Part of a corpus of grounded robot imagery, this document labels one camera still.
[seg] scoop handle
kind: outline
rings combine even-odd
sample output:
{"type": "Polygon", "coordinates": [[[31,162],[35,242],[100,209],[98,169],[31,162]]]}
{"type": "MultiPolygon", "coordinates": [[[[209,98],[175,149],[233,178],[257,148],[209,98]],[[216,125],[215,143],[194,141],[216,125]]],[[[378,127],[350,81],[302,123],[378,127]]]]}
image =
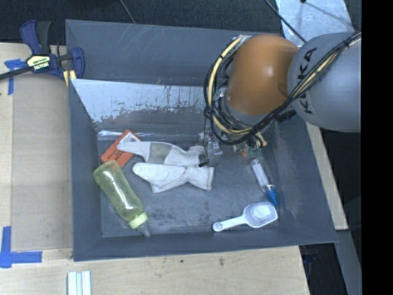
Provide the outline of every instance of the scoop handle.
{"type": "Polygon", "coordinates": [[[230,229],[232,227],[243,225],[243,224],[246,224],[246,219],[244,218],[243,215],[241,215],[238,216],[237,218],[227,219],[221,222],[215,222],[213,224],[213,229],[215,232],[221,232],[222,230],[230,229]]]}

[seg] yellow liquid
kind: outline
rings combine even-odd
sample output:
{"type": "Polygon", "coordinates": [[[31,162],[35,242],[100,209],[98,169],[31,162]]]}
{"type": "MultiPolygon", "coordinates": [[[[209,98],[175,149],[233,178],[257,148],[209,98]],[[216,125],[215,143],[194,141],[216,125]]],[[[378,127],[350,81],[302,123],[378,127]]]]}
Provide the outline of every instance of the yellow liquid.
{"type": "Polygon", "coordinates": [[[123,219],[132,221],[143,213],[141,200],[128,184],[116,161],[102,164],[93,172],[93,177],[123,219]]]}

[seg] gray bin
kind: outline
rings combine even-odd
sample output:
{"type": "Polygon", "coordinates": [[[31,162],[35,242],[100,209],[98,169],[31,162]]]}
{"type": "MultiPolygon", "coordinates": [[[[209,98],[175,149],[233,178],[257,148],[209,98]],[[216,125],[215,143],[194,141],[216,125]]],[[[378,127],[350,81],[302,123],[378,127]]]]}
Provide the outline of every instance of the gray bin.
{"type": "Polygon", "coordinates": [[[229,146],[223,146],[209,192],[185,184],[153,194],[149,184],[132,173],[140,157],[123,168],[149,215],[149,238],[127,227],[93,179],[100,155],[115,140],[99,135],[102,130],[130,129],[143,141],[184,149],[195,145],[204,125],[206,73],[239,34],[259,33],[66,22],[68,49],[81,47],[86,59],[84,79],[69,85],[75,261],[337,241],[306,124],[298,116],[273,124],[266,133],[270,143],[262,155],[281,204],[279,219],[260,229],[212,231],[214,222],[266,200],[251,170],[252,157],[241,157],[229,146]]]}

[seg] black cable on floor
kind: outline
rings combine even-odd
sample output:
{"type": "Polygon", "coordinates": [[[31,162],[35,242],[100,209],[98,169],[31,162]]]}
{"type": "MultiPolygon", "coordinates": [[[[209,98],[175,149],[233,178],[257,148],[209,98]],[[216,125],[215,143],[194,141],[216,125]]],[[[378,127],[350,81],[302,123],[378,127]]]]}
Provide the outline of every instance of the black cable on floor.
{"type": "Polygon", "coordinates": [[[136,24],[136,22],[135,22],[133,16],[131,15],[131,13],[130,13],[130,11],[128,10],[127,6],[125,5],[124,1],[123,1],[123,0],[119,0],[119,1],[120,1],[120,3],[122,4],[123,8],[125,9],[125,12],[127,12],[128,17],[130,18],[130,20],[131,20],[134,24],[136,24]]]}
{"type": "Polygon", "coordinates": [[[306,42],[306,40],[281,16],[280,13],[271,5],[271,3],[268,0],[265,0],[267,5],[275,12],[275,14],[299,37],[303,42],[306,42]]]}

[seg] plastic bottle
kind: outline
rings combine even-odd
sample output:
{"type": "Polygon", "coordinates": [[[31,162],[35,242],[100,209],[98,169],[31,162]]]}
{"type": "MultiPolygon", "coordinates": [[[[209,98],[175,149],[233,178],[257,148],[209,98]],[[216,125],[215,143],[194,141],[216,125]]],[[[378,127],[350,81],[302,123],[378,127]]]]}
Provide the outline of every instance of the plastic bottle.
{"type": "Polygon", "coordinates": [[[118,163],[110,160],[102,164],[93,172],[93,177],[128,225],[150,237],[148,217],[142,209],[142,202],[128,184],[118,163]]]}

